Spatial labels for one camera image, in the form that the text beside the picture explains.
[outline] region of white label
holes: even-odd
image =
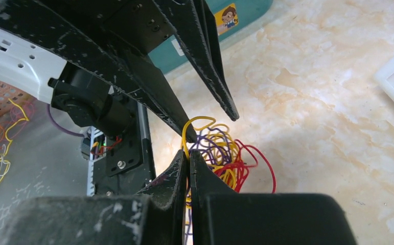
[[[184,56],[183,50],[180,47],[179,42],[177,41],[177,39],[171,40],[171,43],[173,44],[173,46],[176,49],[176,51],[179,54],[179,56]]]

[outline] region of cartoon character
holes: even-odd
[[[217,26],[218,35],[226,32],[229,28],[234,27],[238,23],[236,15],[236,9],[232,6],[224,10],[221,17],[223,24]]]

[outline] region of marble table surface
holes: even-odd
[[[213,116],[257,146],[277,192],[331,195],[359,244],[394,242],[394,102],[373,74],[394,56],[394,0],[274,0],[222,43],[232,122],[190,65],[167,75],[188,116]],[[180,137],[149,114],[156,171]],[[243,192],[270,192],[267,166]]]

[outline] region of gray floor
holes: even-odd
[[[57,130],[45,106],[35,102],[34,116],[6,157],[11,166],[0,184],[0,233],[9,214],[28,198],[86,194],[87,161],[80,153],[81,138]],[[67,114],[53,110],[53,115],[62,126],[79,130]]]

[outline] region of bolt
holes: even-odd
[[[117,167],[119,167],[119,169],[124,169],[126,167],[126,162],[118,161]]]

